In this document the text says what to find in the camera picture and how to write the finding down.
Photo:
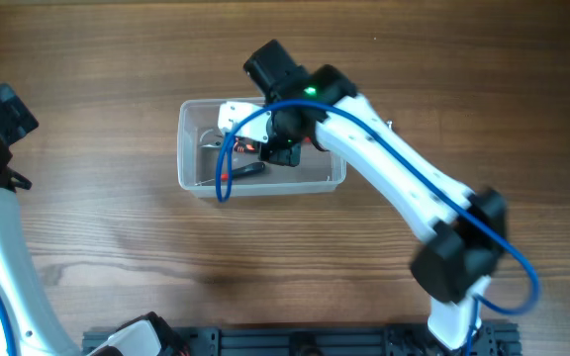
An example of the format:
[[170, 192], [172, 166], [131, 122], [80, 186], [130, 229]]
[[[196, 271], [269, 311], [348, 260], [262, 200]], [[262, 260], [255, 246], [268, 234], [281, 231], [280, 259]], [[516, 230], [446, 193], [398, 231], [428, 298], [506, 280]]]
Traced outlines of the red black handled screwdriver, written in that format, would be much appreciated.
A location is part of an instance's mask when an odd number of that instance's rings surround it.
[[264, 172], [265, 169], [266, 165], [263, 162], [253, 162], [243, 167], [233, 169], [229, 173], [223, 173], [221, 175], [221, 181], [227, 182], [230, 181], [231, 179], [257, 175]]

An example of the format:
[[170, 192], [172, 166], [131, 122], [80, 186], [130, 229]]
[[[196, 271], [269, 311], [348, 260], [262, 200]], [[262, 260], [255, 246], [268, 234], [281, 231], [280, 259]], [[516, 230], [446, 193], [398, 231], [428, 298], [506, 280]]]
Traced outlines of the orange black needle-nose pliers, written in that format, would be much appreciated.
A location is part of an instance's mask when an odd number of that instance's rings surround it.
[[[212, 140], [209, 142], [201, 143], [200, 148], [221, 149], [223, 147], [223, 143], [224, 141], [222, 139]], [[256, 154], [258, 152], [258, 144], [252, 140], [237, 138], [233, 144], [233, 151], [239, 153]]]

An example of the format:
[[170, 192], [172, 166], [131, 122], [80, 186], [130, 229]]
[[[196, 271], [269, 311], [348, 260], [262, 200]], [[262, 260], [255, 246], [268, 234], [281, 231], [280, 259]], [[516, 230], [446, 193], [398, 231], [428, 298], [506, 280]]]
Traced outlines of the clear plastic container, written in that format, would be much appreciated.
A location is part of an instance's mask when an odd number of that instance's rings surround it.
[[[224, 99], [184, 102], [179, 112], [177, 172], [180, 186], [198, 198], [214, 198], [215, 169], [223, 135], [218, 128]], [[340, 157], [302, 144], [296, 167], [268, 164], [257, 175], [233, 181], [232, 195], [270, 196], [333, 191], [346, 177], [346, 162]]]

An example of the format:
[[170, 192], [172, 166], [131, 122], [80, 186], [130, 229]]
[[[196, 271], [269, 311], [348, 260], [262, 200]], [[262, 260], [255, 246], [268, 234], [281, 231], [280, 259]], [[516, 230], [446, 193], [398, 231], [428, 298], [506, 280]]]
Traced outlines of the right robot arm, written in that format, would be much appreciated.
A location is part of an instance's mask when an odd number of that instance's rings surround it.
[[355, 84], [331, 65], [310, 73], [272, 40], [243, 69], [269, 104], [306, 99], [337, 109], [291, 108], [270, 115], [258, 132], [260, 159], [295, 167], [309, 139], [351, 164], [422, 243], [410, 269], [430, 296], [429, 333], [448, 350], [470, 350], [467, 340], [482, 325], [476, 299], [504, 254], [470, 219], [505, 237], [505, 199], [493, 189], [475, 193], [433, 167], [386, 128]]

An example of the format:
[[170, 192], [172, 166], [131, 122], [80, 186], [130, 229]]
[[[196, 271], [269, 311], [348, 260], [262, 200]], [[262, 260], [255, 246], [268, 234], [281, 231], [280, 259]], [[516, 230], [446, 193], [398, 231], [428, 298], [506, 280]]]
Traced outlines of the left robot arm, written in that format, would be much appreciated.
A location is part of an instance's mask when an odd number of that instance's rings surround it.
[[39, 123], [7, 83], [0, 84], [0, 355], [79, 355], [81, 348], [48, 301], [23, 236], [19, 190], [32, 182], [10, 167], [10, 147]]

